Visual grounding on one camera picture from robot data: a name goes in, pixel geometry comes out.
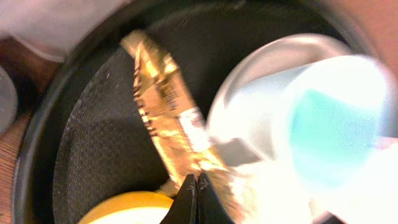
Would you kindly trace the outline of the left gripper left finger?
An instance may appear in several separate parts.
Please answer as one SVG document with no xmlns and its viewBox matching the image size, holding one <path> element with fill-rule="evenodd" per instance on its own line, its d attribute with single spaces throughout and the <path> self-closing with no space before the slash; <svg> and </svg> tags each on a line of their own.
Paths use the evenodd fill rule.
<svg viewBox="0 0 398 224">
<path fill-rule="evenodd" d="M 188 174 L 160 224 L 196 224 L 196 219 L 197 181 L 194 174 Z"/>
</svg>

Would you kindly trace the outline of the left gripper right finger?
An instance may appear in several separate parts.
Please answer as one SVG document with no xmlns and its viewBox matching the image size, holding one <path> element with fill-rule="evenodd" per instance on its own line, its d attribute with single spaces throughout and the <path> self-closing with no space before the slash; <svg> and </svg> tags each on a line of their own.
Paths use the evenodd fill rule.
<svg viewBox="0 0 398 224">
<path fill-rule="evenodd" d="M 197 223 L 234 224 L 207 174 L 199 175 L 197 190 Z"/>
</svg>

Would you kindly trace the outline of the yellow bowl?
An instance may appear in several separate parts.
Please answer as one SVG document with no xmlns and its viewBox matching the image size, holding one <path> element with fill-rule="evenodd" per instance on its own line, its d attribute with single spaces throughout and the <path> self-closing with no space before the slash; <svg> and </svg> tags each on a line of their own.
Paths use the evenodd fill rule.
<svg viewBox="0 0 398 224">
<path fill-rule="evenodd" d="M 156 192 L 128 192 L 101 202 L 78 223 L 159 224 L 169 212 L 173 202 L 170 197 Z"/>
</svg>

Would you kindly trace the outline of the gold brown snack wrapper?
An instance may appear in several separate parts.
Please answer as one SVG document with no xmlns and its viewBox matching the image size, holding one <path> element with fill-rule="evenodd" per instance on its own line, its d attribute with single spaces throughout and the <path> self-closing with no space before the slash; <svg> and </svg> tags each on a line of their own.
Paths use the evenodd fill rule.
<svg viewBox="0 0 398 224">
<path fill-rule="evenodd" d="M 244 207 L 233 192 L 232 171 L 208 139 L 203 116 L 171 54 L 144 31 L 121 41 L 134 59 L 134 93 L 139 114 L 169 173 L 160 189 L 175 195 L 188 174 L 209 176 L 227 214 L 239 223 Z"/>
</svg>

